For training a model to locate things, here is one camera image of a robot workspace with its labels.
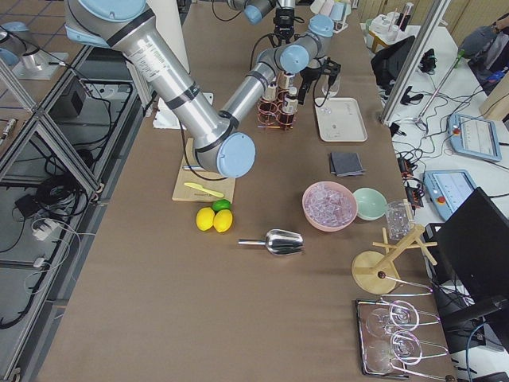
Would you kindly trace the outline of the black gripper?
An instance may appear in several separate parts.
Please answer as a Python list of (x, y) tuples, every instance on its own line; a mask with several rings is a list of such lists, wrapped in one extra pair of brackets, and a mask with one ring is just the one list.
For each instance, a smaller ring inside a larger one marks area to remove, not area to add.
[(273, 22), (274, 31), (271, 34), (272, 46), (275, 48), (290, 43), (294, 35), (294, 8), (277, 8)]
[(317, 81), (322, 76), (328, 77), (325, 83), (327, 85), (326, 89), (329, 90), (340, 75), (341, 64), (331, 60), (329, 57), (316, 59), (316, 62), (317, 64), (314, 67), (306, 67), (300, 72), (302, 81), (297, 94), (297, 100), (300, 105), (305, 103), (305, 97), (312, 85), (317, 84)]

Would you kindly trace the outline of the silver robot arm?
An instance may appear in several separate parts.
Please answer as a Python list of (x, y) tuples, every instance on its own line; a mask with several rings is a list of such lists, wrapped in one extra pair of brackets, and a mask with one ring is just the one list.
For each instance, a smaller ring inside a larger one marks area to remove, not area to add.
[(274, 31), (270, 38), (276, 46), (290, 43), (294, 35), (295, 6), (294, 0), (227, 0), (227, 5), (232, 10), (238, 10), (252, 24), (257, 25), (272, 10), (275, 11), (273, 18)]
[(334, 29), (329, 16), (313, 16), (295, 42), (263, 51), (223, 110), (215, 111), (157, 31), (156, 15), (146, 2), (66, 1), (64, 6), (68, 38), (121, 52), (184, 124), (198, 163), (231, 178), (245, 175), (255, 161), (255, 144), (237, 130), (239, 122), (279, 72), (297, 74), (323, 57)]

